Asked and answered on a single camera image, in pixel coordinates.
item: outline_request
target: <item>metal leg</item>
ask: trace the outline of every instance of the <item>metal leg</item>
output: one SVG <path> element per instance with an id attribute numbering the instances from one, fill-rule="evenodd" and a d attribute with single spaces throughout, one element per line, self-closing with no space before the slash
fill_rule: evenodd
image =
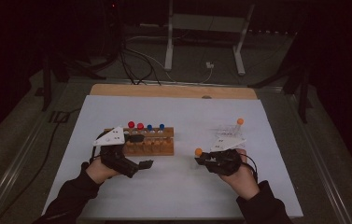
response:
<path id="1" fill-rule="evenodd" d="M 166 59 L 164 61 L 164 70 L 170 72 L 173 62 L 173 0 L 169 0 L 169 28 L 167 36 Z"/>
<path id="2" fill-rule="evenodd" d="M 243 66 L 242 55 L 240 54 L 240 50 L 242 49 L 243 42 L 246 38 L 246 33 L 248 29 L 248 25 L 251 19 L 252 12 L 254 11 L 254 4 L 251 4 L 246 15 L 245 22 L 243 23 L 242 31 L 240 33 L 240 39 L 236 46 L 233 46 L 233 54 L 234 60 L 236 62 L 237 74 L 239 76 L 243 76 L 246 73 L 245 67 Z"/>

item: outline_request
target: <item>person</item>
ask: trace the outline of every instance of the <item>person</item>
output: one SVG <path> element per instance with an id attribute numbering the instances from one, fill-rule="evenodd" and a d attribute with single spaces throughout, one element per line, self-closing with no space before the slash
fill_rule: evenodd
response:
<path id="1" fill-rule="evenodd" d="M 236 149 L 246 162 L 246 151 Z M 88 200 L 97 197 L 100 186 L 118 172 L 106 167 L 97 157 L 91 164 L 82 163 L 77 178 L 66 181 L 57 196 L 50 203 L 45 214 L 34 224 L 40 223 L 75 223 Z M 286 213 L 285 205 L 275 198 L 268 181 L 259 184 L 253 174 L 244 165 L 233 175 L 220 175 L 223 181 L 238 194 L 237 204 L 248 224 L 289 224 L 292 223 Z"/>

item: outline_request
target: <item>white board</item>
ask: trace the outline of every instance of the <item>white board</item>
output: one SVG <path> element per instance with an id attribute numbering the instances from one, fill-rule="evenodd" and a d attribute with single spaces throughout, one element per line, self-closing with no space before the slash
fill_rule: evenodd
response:
<path id="1" fill-rule="evenodd" d="M 258 166 L 259 181 L 268 180 L 290 217 L 301 217 L 289 174 L 260 100 L 190 99 L 164 97 L 87 96 L 47 204 L 62 184 L 79 174 L 92 154 L 92 142 L 105 129 L 130 120 L 175 130 L 175 156 L 129 157 L 154 160 L 152 168 L 133 178 L 116 176 L 104 183 L 96 199 L 81 214 L 98 219 L 222 219 L 242 214 L 237 195 L 217 175 L 197 165 L 194 150 L 209 151 L 221 125 L 243 118 L 247 155 Z"/>

